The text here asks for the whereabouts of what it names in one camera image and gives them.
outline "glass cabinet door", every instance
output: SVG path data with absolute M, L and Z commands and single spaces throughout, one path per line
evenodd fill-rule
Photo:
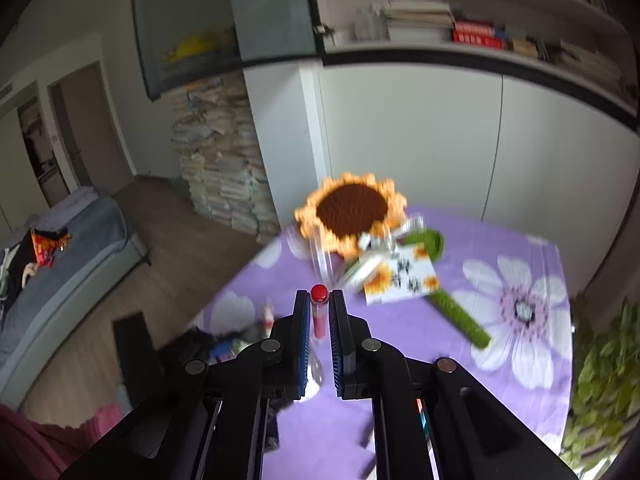
M 317 55 L 310 0 L 133 0 L 149 98 L 259 63 Z

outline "card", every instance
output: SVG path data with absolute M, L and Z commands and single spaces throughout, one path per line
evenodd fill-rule
M 398 246 L 378 266 L 378 273 L 364 287 L 367 304 L 418 298 L 435 292 L 440 282 L 423 244 Z

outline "table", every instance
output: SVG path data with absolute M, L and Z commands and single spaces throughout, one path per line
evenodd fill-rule
M 572 325 L 558 248 L 436 209 L 410 207 L 407 213 L 422 214 L 428 227 L 443 233 L 444 254 L 434 265 L 440 283 L 486 327 L 491 344 L 473 348 L 423 298 L 367 306 L 363 294 L 345 294 L 349 313 L 366 319 L 373 337 L 407 357 L 460 362 L 558 452 L 572 376 Z M 192 324 L 214 334 L 239 330 L 260 317 L 268 301 L 286 316 L 296 291 L 316 282 L 307 242 L 290 226 Z M 278 416 L 280 449 L 265 455 L 264 479 L 355 479 L 374 457 L 362 446 L 372 421 L 370 401 L 337 399 L 328 335 L 314 349 L 324 383 L 313 398 Z

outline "green crocheted stem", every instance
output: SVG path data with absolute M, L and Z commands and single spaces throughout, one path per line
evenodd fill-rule
M 491 336 L 449 294 L 444 290 L 437 290 L 427 298 L 473 345 L 478 348 L 487 348 Z
M 425 229 L 404 237 L 401 245 L 414 245 L 422 242 L 433 263 L 437 262 L 444 251 L 444 236 L 434 229 Z

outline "wooden floor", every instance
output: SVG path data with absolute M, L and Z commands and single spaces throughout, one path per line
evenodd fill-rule
M 168 181 L 139 178 L 114 197 L 149 248 L 52 357 L 22 412 L 37 422 L 77 426 L 115 400 L 120 371 L 111 321 L 141 310 L 154 344 L 178 335 L 259 250 L 254 237 L 193 212 Z

